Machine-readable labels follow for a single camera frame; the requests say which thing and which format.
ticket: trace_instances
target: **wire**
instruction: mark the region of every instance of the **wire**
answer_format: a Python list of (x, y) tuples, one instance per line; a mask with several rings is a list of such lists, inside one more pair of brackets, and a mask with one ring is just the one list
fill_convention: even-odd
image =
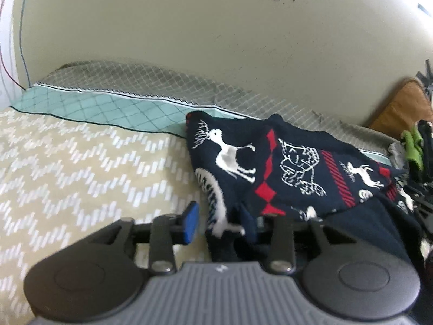
[[(3, 6), (4, 6), (4, 2), (5, 2), (5, 0), (1, 0), (1, 4), (0, 4), (0, 18), (1, 18), (1, 13), (2, 13), (2, 11), (3, 11)], [(10, 73), (8, 72), (8, 70), (7, 70), (7, 68), (6, 68), (6, 66), (5, 66), (5, 64), (4, 64), (4, 60), (3, 60), (3, 55), (2, 55), (2, 53), (1, 53), (1, 45), (0, 45), (0, 62), (1, 62), (1, 65), (3, 66), (3, 69), (5, 70), (5, 72), (6, 72), (6, 74), (8, 75), (8, 77), (12, 80), (12, 82), (14, 82), (17, 86), (19, 86), (22, 90), (25, 90), (25, 88), (21, 85), (21, 84), (19, 84), (11, 75), (10, 75)]]
[(27, 76), (27, 81), (29, 82), (29, 86), (31, 86), (29, 71), (27, 70), (27, 65), (25, 63), (24, 54), (22, 52), (22, 20), (24, 18), (24, 8), (25, 8), (25, 0), (22, 0), (21, 7), (21, 18), (19, 20), (19, 52), (21, 54), (22, 63), (24, 64), (25, 75)]

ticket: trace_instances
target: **metal screw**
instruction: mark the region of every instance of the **metal screw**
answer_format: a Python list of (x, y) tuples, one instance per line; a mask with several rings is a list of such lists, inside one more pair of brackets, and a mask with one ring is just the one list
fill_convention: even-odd
[(157, 260), (152, 263), (152, 270), (158, 273), (167, 273), (173, 270), (173, 264), (167, 260)]
[(292, 270), (292, 263), (285, 260), (274, 260), (271, 262), (271, 269), (278, 273), (286, 273)]

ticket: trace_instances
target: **mattress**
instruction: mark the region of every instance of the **mattress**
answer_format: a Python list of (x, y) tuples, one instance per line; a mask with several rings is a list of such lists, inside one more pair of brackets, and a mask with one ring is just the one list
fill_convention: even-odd
[[(147, 223), (196, 200), (198, 234), (175, 247), (176, 262), (209, 259), (207, 202), (185, 142), (185, 115), (197, 109), (224, 118), (278, 113), (389, 164), (393, 139), (285, 100), (156, 66), (66, 65), (0, 113), (0, 323), (33, 317), (22, 290), (32, 265), (120, 217)], [(146, 246), (136, 263), (147, 266)]]

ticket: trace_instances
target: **beige wall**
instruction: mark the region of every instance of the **beige wall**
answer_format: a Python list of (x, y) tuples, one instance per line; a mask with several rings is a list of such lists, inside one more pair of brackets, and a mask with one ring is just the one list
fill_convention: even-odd
[(433, 57), (433, 24), (404, 0), (27, 2), (33, 81), (76, 60), (142, 60), (361, 122)]

